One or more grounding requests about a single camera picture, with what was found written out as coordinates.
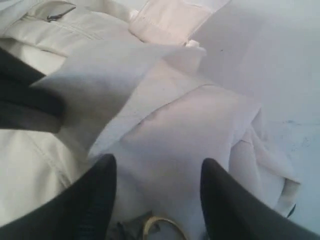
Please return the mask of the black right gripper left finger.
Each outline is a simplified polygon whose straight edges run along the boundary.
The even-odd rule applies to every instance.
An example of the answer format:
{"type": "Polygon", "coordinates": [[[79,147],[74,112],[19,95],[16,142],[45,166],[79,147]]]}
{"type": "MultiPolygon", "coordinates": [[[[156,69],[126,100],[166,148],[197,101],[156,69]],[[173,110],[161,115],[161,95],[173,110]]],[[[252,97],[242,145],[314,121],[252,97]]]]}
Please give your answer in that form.
{"type": "Polygon", "coordinates": [[[103,240],[117,189],[117,164],[102,155],[72,186],[0,228],[2,240],[103,240]]]}

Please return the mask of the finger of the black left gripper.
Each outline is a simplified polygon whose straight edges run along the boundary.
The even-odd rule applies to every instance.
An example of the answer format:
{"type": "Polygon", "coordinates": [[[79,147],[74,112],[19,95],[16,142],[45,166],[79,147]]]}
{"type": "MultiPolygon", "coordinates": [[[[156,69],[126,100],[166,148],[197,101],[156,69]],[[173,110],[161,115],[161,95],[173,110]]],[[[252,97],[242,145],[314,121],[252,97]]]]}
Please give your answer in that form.
{"type": "Polygon", "coordinates": [[[58,133],[65,103],[32,84],[45,75],[4,49],[0,50],[0,128],[58,133]]]}

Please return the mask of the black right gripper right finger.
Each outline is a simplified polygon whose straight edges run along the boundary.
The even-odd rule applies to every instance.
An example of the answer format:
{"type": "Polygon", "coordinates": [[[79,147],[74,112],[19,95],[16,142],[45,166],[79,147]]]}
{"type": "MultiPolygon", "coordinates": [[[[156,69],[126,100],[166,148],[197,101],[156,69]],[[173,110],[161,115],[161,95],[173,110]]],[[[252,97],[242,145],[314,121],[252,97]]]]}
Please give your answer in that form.
{"type": "Polygon", "coordinates": [[[320,238],[259,201],[211,158],[206,158],[201,166],[200,200],[211,240],[320,238]]]}

